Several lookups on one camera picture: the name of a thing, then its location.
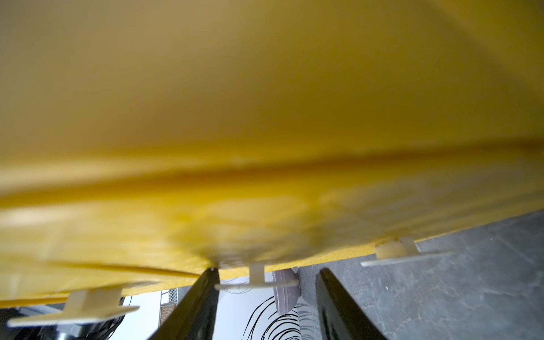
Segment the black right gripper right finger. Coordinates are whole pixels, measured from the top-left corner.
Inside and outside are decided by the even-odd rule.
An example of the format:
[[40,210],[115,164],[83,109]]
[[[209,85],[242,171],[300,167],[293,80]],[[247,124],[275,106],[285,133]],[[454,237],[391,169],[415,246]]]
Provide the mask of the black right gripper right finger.
[[323,339],[386,340],[331,270],[317,274],[315,289]]

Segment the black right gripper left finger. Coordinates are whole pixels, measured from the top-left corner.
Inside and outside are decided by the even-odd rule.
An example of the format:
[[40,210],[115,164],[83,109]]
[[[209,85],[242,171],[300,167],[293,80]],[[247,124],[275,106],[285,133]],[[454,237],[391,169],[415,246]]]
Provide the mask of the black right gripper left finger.
[[212,339],[219,300],[215,286],[219,283],[218,269],[204,271],[150,339]]

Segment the yellow plastic drawer cabinet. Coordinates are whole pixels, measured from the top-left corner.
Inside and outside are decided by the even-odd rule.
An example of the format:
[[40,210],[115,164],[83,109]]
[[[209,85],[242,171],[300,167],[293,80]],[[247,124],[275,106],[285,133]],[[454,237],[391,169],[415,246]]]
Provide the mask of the yellow plastic drawer cabinet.
[[1,3],[2,307],[542,208],[542,1]]

